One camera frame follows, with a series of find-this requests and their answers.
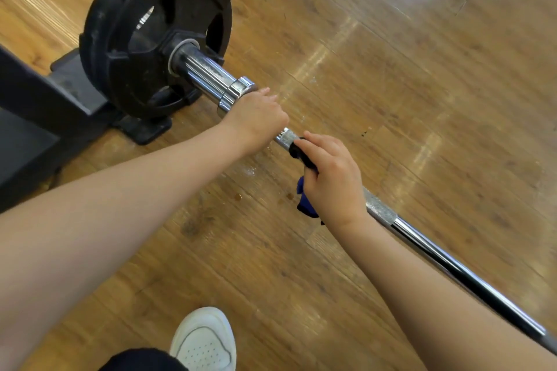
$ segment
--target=person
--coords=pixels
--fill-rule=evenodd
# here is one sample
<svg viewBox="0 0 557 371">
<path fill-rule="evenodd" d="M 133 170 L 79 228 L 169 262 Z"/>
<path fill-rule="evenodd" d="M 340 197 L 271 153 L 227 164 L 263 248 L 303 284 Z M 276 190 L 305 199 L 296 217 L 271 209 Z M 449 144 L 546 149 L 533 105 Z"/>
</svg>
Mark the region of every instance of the person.
<svg viewBox="0 0 557 371">
<path fill-rule="evenodd" d="M 218 125 L 188 141 L 60 186 L 1 214 L 0 369 L 22 364 L 46 332 L 174 210 L 233 162 L 265 147 L 288 121 L 268 89 L 247 94 Z M 305 170 L 304 192 L 375 285 L 429 370 L 557 369 L 551 353 L 367 214 L 360 171 L 342 142 L 303 135 L 305 140 L 294 143 L 319 171 Z M 230 324 L 220 310 L 208 307 L 184 319 L 169 353 L 128 350 L 102 369 L 235 368 Z"/>
</svg>

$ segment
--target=wooden floor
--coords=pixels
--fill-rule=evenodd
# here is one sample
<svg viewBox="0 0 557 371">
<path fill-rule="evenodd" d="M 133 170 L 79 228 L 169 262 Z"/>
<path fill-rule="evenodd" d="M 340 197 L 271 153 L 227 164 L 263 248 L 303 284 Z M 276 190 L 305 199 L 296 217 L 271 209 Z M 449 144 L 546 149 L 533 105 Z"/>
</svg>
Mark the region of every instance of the wooden floor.
<svg viewBox="0 0 557 371">
<path fill-rule="evenodd" d="M 0 43 L 46 73 L 77 45 L 91 1 L 0 0 Z M 233 11 L 233 75 L 278 92 L 294 131 L 341 138 L 370 190 L 557 332 L 557 0 L 233 0 Z M 203 99 L 146 148 L 108 132 L 62 180 L 217 121 Z M 276 146 L 234 165 L 25 369 L 166 349 L 204 305 L 228 315 L 238 369 L 422 369 L 371 284 L 296 211 L 301 173 Z"/>
</svg>

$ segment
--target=white shoe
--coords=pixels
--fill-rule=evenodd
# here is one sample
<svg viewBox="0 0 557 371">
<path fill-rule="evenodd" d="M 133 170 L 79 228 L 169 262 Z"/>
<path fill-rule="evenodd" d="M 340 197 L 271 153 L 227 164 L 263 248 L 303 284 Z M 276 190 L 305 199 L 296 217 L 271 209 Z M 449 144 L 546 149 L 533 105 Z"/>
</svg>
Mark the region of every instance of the white shoe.
<svg viewBox="0 0 557 371">
<path fill-rule="evenodd" d="M 199 308 L 178 326 L 169 352 L 189 371 L 234 371 L 236 342 L 228 319 L 212 306 Z"/>
</svg>

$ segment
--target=person's left arm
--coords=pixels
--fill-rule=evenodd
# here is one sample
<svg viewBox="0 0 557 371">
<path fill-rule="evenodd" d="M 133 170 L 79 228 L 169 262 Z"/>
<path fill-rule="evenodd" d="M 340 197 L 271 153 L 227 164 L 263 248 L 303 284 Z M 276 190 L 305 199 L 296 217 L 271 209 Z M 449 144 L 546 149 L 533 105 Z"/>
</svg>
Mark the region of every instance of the person's left arm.
<svg viewBox="0 0 557 371">
<path fill-rule="evenodd" d="M 94 173 L 0 214 L 0 369 L 14 369 L 82 297 L 187 199 L 267 145 L 288 116 L 247 94 L 196 137 Z"/>
</svg>

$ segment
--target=pant leg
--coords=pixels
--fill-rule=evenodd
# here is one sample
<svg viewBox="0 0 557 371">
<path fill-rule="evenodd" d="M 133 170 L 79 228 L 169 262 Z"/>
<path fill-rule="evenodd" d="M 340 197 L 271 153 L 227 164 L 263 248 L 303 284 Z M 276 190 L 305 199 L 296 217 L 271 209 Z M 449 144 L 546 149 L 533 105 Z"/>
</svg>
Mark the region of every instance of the pant leg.
<svg viewBox="0 0 557 371">
<path fill-rule="evenodd" d="M 180 361 L 168 353 L 141 348 L 125 350 L 114 355 L 99 371 L 188 371 Z"/>
</svg>

